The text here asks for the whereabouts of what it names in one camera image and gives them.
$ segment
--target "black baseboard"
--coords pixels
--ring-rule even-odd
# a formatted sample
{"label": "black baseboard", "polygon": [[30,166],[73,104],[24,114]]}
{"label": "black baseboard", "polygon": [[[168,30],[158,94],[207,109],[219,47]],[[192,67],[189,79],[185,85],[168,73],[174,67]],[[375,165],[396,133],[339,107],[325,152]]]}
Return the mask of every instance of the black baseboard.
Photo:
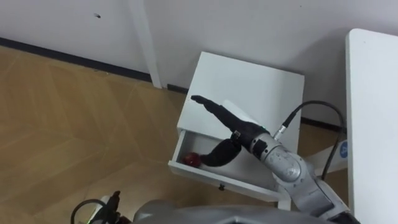
{"label": "black baseboard", "polygon": [[182,87],[171,85],[171,84],[167,84],[167,89],[170,91],[177,92],[177,93],[188,94],[187,88],[182,88]]}
{"label": "black baseboard", "polygon": [[[177,93],[184,93],[184,94],[188,93],[188,89],[187,88],[182,88],[182,87],[171,85],[171,84],[167,85],[167,89],[170,90],[170,91],[175,91]],[[301,117],[301,123],[302,124],[311,125],[311,126],[314,126],[314,127],[317,127],[317,128],[327,129],[327,130],[330,130],[330,131],[336,131],[336,132],[340,131],[340,127],[337,126],[337,125],[328,124],[328,123],[325,123],[325,122],[322,122],[322,121],[315,121],[315,120],[312,120],[312,119],[309,119],[309,118]]]}
{"label": "black baseboard", "polygon": [[123,68],[115,65],[110,65],[108,63],[98,62],[96,60],[91,60],[75,55],[70,55],[62,52],[57,52],[55,50],[45,49],[43,47],[37,47],[30,44],[21,43],[14,40],[9,40],[0,37],[0,45],[29,52],[32,54],[41,55],[48,58],[53,58],[61,60],[64,62],[74,63],[77,65],[82,65],[84,67],[94,68],[104,72],[109,72],[115,75],[122,75],[124,77],[135,78],[142,81],[152,82],[150,75],[144,72],[138,72],[132,69]]}

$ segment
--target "white drawer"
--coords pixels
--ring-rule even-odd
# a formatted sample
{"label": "white drawer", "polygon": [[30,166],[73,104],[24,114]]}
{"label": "white drawer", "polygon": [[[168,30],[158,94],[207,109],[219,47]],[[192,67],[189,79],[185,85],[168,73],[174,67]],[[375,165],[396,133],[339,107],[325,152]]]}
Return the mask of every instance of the white drawer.
{"label": "white drawer", "polygon": [[245,149],[242,149],[233,162],[223,167],[202,165],[200,168],[194,168],[181,163],[181,158],[185,154],[189,152],[207,154],[219,142],[219,139],[182,130],[174,156],[169,161],[170,169],[174,174],[206,182],[216,187],[224,185],[227,190],[267,202],[276,202],[287,198],[285,194],[278,192],[278,186],[272,178],[271,172]]}

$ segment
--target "black cable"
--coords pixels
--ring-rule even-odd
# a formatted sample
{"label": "black cable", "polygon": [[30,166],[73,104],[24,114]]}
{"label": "black cable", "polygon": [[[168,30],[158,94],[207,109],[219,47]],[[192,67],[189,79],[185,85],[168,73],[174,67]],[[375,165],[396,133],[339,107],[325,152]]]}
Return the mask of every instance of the black cable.
{"label": "black cable", "polygon": [[101,200],[98,200],[98,199],[89,199],[89,200],[82,201],[73,209],[72,214],[70,215],[70,224],[75,224],[76,212],[79,211],[79,209],[81,207],[83,207],[83,206],[85,206],[85,205],[87,205],[89,203],[100,204],[100,205],[102,205],[102,207],[106,206],[105,202],[103,202]]}
{"label": "black cable", "polygon": [[338,118],[339,118],[339,121],[340,121],[340,131],[339,131],[339,133],[337,135],[335,144],[333,145],[333,148],[330,151],[329,157],[328,157],[328,159],[326,161],[326,164],[325,164],[325,167],[323,168],[323,171],[322,171],[321,179],[325,180],[325,177],[326,177],[326,175],[328,173],[328,169],[330,167],[330,164],[331,164],[331,161],[333,159],[333,156],[336,153],[338,143],[341,141],[341,138],[343,137],[344,129],[345,129],[345,120],[344,120],[343,114],[341,113],[341,111],[335,105],[333,105],[331,103],[327,103],[325,101],[310,100],[310,101],[302,103],[300,106],[298,106],[296,109],[294,109],[293,112],[291,112],[291,114],[287,117],[287,119],[285,120],[285,122],[283,122],[282,125],[285,126],[286,128],[289,127],[290,122],[292,122],[292,120],[296,116],[297,112],[299,112],[304,106],[307,106],[307,105],[323,105],[323,106],[327,106],[327,107],[333,109],[334,111],[336,111],[336,113],[338,115]]}

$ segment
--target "red ball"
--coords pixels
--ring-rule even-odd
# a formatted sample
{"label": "red ball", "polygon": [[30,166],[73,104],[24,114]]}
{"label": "red ball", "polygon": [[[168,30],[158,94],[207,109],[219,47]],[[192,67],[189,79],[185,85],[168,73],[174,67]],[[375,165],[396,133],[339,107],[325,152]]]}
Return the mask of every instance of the red ball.
{"label": "red ball", "polygon": [[195,153],[195,152],[190,152],[190,153],[188,153],[188,154],[182,159],[182,162],[183,162],[185,165],[192,166],[192,167],[195,167],[195,168],[199,167],[200,164],[201,164],[201,162],[200,162],[200,156],[199,156],[199,154],[197,154],[197,153]]}

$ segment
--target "white side table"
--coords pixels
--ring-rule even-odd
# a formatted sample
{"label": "white side table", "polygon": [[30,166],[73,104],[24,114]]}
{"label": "white side table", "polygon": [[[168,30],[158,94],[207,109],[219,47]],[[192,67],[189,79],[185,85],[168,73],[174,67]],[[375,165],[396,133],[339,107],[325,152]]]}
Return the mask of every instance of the white side table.
{"label": "white side table", "polygon": [[[178,121],[180,139],[169,161],[171,170],[261,200],[283,202],[279,207],[289,209],[290,197],[276,184],[271,172],[246,150],[218,168],[197,169],[180,161],[188,152],[209,153],[220,139],[231,135],[202,105],[190,99],[192,95],[202,95],[219,104],[231,101],[273,134],[301,104],[303,87],[301,75],[202,52]],[[297,152],[300,117],[299,113],[281,139],[292,152]]]}
{"label": "white side table", "polygon": [[362,223],[397,223],[398,37],[346,39],[349,204]]}

